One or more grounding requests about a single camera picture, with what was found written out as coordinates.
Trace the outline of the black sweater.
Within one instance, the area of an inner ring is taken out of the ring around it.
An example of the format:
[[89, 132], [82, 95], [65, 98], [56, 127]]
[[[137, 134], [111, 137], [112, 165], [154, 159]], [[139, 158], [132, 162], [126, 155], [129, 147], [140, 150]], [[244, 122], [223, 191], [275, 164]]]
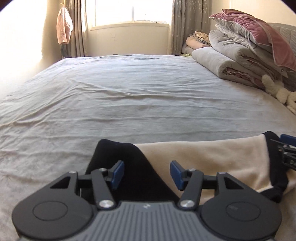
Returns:
[[[295, 171], [288, 169], [281, 163], [277, 144], [269, 150], [271, 189], [260, 192], [274, 202], [280, 202], [282, 196], [295, 188]], [[123, 161], [125, 171], [118, 188], [113, 192], [117, 200], [154, 201], [147, 192], [152, 189], [152, 181], [146, 181], [145, 176], [150, 174], [152, 167], [142, 159], [134, 144], [119, 143], [110, 140], [100, 140], [93, 157], [86, 169], [90, 174], [99, 168], [111, 168], [117, 161]]]

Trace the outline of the beige fleece garment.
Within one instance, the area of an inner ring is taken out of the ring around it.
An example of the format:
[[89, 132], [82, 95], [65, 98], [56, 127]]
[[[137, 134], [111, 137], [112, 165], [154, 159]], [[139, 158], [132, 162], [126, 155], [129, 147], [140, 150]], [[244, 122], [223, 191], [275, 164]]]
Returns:
[[184, 169], [196, 169], [205, 175], [227, 172], [257, 192], [273, 187], [270, 180], [269, 148], [278, 136], [265, 132], [255, 137], [201, 142], [158, 142], [135, 144], [142, 159], [151, 165], [146, 181], [152, 181], [147, 192], [151, 199], [177, 201], [179, 191], [170, 176], [170, 162]]

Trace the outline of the white plush toy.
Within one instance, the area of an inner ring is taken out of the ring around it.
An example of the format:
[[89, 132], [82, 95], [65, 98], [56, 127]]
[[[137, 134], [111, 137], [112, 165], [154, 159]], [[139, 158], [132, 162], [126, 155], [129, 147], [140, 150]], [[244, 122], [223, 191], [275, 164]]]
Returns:
[[279, 80], [273, 81], [269, 75], [263, 75], [261, 81], [265, 87], [265, 91], [286, 106], [293, 114], [295, 114], [295, 91], [291, 92], [286, 89]]

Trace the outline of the grey bed sheet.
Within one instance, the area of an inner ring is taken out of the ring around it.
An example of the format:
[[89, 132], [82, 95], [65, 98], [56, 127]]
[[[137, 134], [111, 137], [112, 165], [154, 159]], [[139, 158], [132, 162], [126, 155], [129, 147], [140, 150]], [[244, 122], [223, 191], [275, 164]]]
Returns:
[[1, 98], [1, 240], [18, 238], [15, 205], [68, 171], [84, 172], [101, 139], [211, 141], [266, 131], [295, 135], [295, 115], [191, 58], [61, 60]]

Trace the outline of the grey quilted headboard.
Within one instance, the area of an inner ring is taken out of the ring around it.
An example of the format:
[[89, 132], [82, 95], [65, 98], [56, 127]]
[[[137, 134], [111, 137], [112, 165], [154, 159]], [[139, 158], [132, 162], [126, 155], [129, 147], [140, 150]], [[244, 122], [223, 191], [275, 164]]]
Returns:
[[[278, 32], [283, 39], [289, 44], [294, 56], [295, 56], [295, 26], [286, 25], [281, 23], [268, 23], [276, 32]], [[284, 71], [287, 74], [287, 77], [283, 77], [282, 81], [285, 88], [289, 91], [295, 91], [295, 71], [290, 70], [289, 68], [275, 65], [279, 72], [283, 73]]]

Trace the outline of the upper folded grey quilt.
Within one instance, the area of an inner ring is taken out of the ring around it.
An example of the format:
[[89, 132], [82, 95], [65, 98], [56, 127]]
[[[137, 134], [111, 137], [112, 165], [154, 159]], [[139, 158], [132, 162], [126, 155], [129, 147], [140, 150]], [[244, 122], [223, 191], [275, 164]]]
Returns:
[[221, 24], [209, 33], [212, 47], [219, 53], [236, 61], [258, 76], [269, 75], [273, 80], [288, 77], [287, 68], [276, 66], [273, 55], [248, 41], [245, 37], [231, 32]]

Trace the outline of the pink velvet pillow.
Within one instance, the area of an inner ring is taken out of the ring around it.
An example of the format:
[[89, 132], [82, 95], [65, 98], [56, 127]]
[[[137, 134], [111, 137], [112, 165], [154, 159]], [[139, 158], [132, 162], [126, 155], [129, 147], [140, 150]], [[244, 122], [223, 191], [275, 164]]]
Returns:
[[276, 66], [295, 71], [295, 54], [289, 42], [265, 21], [235, 9], [222, 9], [209, 18], [271, 53]]

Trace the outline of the lower rolled grey quilt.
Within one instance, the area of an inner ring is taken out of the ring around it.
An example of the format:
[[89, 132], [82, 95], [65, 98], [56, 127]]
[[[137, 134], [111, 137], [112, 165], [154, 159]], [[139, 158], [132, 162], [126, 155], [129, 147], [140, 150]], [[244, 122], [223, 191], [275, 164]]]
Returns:
[[196, 49], [192, 58], [221, 79], [264, 90], [261, 77], [211, 47]]

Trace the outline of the patterned brown cloth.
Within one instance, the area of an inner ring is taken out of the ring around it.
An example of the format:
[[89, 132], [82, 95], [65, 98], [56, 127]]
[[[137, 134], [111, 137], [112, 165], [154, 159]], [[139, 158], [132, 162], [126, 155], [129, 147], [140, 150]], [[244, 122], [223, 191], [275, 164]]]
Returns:
[[208, 46], [211, 46], [208, 34], [196, 31], [194, 33], [194, 36], [198, 42], [208, 45]]

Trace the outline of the folded pink beige blanket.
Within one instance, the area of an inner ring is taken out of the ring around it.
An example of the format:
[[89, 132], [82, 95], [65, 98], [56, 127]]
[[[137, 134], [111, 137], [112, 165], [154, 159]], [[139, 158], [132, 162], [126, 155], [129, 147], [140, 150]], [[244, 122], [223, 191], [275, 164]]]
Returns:
[[193, 36], [189, 36], [187, 37], [185, 44], [182, 47], [182, 54], [191, 55], [194, 50], [204, 48], [204, 47], [211, 47], [211, 46], [197, 41], [197, 39]]

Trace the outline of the left grey curtain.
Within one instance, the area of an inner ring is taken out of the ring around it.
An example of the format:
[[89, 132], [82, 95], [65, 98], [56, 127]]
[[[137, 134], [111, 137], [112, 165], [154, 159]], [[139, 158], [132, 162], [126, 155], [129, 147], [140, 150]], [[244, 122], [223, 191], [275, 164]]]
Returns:
[[73, 23], [70, 41], [61, 47], [63, 58], [87, 56], [86, 1], [65, 1]]

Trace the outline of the grey curtain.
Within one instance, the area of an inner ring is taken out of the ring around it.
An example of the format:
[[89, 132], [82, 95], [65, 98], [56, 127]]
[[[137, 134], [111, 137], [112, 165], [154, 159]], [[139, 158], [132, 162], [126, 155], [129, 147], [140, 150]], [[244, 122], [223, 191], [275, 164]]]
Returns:
[[194, 32], [209, 33], [209, 0], [174, 0], [168, 25], [168, 55], [180, 55], [182, 46]]
[[87, 56], [86, 1], [65, 1], [73, 23], [70, 41], [61, 47], [63, 58]]

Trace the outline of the right grey curtain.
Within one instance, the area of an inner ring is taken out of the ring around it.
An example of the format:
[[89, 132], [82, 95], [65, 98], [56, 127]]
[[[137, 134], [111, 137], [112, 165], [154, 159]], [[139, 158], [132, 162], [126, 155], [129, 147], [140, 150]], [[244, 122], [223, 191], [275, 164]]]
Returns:
[[194, 32], [209, 33], [209, 0], [174, 0], [168, 25], [168, 55], [180, 55], [182, 46]]

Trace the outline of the pink hanging garment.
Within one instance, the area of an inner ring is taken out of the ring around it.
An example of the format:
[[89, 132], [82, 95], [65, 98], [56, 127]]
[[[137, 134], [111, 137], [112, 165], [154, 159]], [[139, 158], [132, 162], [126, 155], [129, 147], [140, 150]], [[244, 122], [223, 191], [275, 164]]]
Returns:
[[73, 21], [66, 7], [62, 7], [57, 15], [56, 34], [59, 45], [70, 42], [73, 31]]

